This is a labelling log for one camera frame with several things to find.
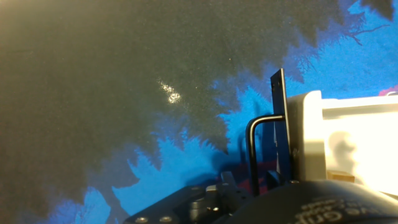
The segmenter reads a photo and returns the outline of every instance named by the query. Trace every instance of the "fabric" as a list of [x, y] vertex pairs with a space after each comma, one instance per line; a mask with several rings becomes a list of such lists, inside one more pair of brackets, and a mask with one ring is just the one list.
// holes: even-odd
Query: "fabric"
[[0, 1], [0, 222], [122, 223], [225, 170], [248, 188], [244, 130], [272, 113], [269, 77], [284, 68], [288, 96], [398, 91], [397, 8]]

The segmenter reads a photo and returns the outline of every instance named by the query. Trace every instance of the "metal handle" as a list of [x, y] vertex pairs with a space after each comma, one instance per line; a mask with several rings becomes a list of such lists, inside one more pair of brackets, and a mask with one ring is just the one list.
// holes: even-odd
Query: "metal handle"
[[254, 118], [250, 120], [246, 127], [246, 149], [249, 154], [249, 172], [250, 172], [250, 186], [253, 196], [260, 195], [259, 176], [257, 169], [257, 156], [256, 156], [256, 127], [259, 124], [275, 121], [284, 121], [284, 115], [267, 115]]

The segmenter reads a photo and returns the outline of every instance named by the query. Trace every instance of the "black round object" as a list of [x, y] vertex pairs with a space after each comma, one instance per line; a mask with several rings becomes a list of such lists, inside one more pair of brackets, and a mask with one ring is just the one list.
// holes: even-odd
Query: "black round object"
[[239, 209], [226, 224], [397, 223], [398, 201], [342, 181], [276, 188]]

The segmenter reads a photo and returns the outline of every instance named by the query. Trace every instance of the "white plastic housing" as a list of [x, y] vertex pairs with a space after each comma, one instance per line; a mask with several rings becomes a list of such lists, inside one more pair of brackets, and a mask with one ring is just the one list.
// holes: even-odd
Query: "white plastic housing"
[[312, 91], [288, 98], [288, 112], [300, 180], [339, 170], [398, 195], [398, 96], [336, 100]]

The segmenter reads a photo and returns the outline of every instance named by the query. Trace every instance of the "dark gray surface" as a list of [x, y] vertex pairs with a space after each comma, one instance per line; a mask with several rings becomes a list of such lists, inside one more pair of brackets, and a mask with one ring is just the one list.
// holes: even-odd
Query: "dark gray surface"
[[224, 150], [216, 115], [230, 108], [213, 101], [212, 82], [281, 66], [299, 34], [316, 45], [340, 14], [336, 1], [1, 1], [2, 223], [45, 215], [49, 192], [82, 200], [85, 172], [123, 144], [154, 153], [157, 113], [189, 115], [190, 134]]

